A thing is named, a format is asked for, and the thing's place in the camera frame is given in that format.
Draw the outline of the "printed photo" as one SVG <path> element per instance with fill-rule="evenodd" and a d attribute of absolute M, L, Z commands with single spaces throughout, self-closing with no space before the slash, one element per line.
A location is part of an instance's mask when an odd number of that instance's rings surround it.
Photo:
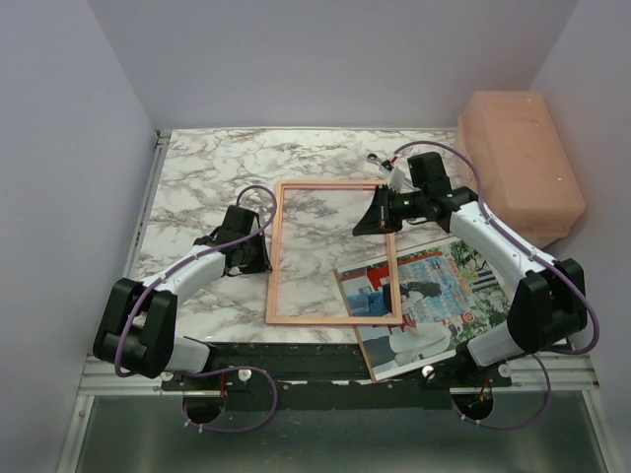
<path fill-rule="evenodd" d="M 457 237 L 397 254 L 402 319 L 390 315 L 387 260 L 342 266 L 334 274 L 350 315 L 367 317 L 356 337 L 372 380 L 382 381 L 442 362 L 456 346 L 499 325 L 510 301 L 492 266 Z"/>

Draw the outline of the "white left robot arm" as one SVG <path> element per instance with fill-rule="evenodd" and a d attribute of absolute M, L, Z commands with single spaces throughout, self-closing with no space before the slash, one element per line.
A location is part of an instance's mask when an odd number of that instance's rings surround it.
<path fill-rule="evenodd" d="M 211 387 L 219 374 L 209 344 L 175 334 L 177 311 L 200 290 L 239 274 L 271 271 L 259 215 L 228 207 L 222 224 L 197 238 L 190 251 L 167 268 L 141 280 L 121 278 L 109 293 L 93 355 L 114 366 L 121 377 L 155 378 L 181 372 L 198 389 Z"/>

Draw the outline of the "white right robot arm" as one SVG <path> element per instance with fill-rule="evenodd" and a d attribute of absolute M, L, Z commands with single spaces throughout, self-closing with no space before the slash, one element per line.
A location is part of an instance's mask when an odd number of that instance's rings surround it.
<path fill-rule="evenodd" d="M 412 191 L 391 182 L 378 185 L 353 236 L 397 233 L 410 219 L 436 223 L 483 256 L 514 292 L 507 319 L 460 343 L 449 358 L 460 383 L 476 385 L 487 377 L 489 366 L 548 350 L 587 327 L 580 264 L 539 251 L 495 217 L 473 190 L 452 187 L 439 154 L 414 156 L 408 167 Z"/>

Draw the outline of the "pink photo frame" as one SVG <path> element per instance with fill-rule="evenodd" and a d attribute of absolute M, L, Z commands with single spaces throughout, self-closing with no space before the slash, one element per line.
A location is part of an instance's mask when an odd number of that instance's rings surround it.
<path fill-rule="evenodd" d="M 272 226 L 270 262 L 273 271 L 268 279 L 265 322 L 270 325 L 294 326 L 355 326 L 355 325 L 398 325 L 403 322 L 399 290 L 398 264 L 395 237 L 386 235 L 386 261 L 389 280 L 393 283 L 390 295 L 393 298 L 389 317 L 344 316 L 286 316 L 278 313 L 279 284 L 282 275 L 282 243 L 285 192 L 289 190 L 315 191 L 374 191 L 383 180 L 282 180 L 276 186 L 277 210 Z"/>

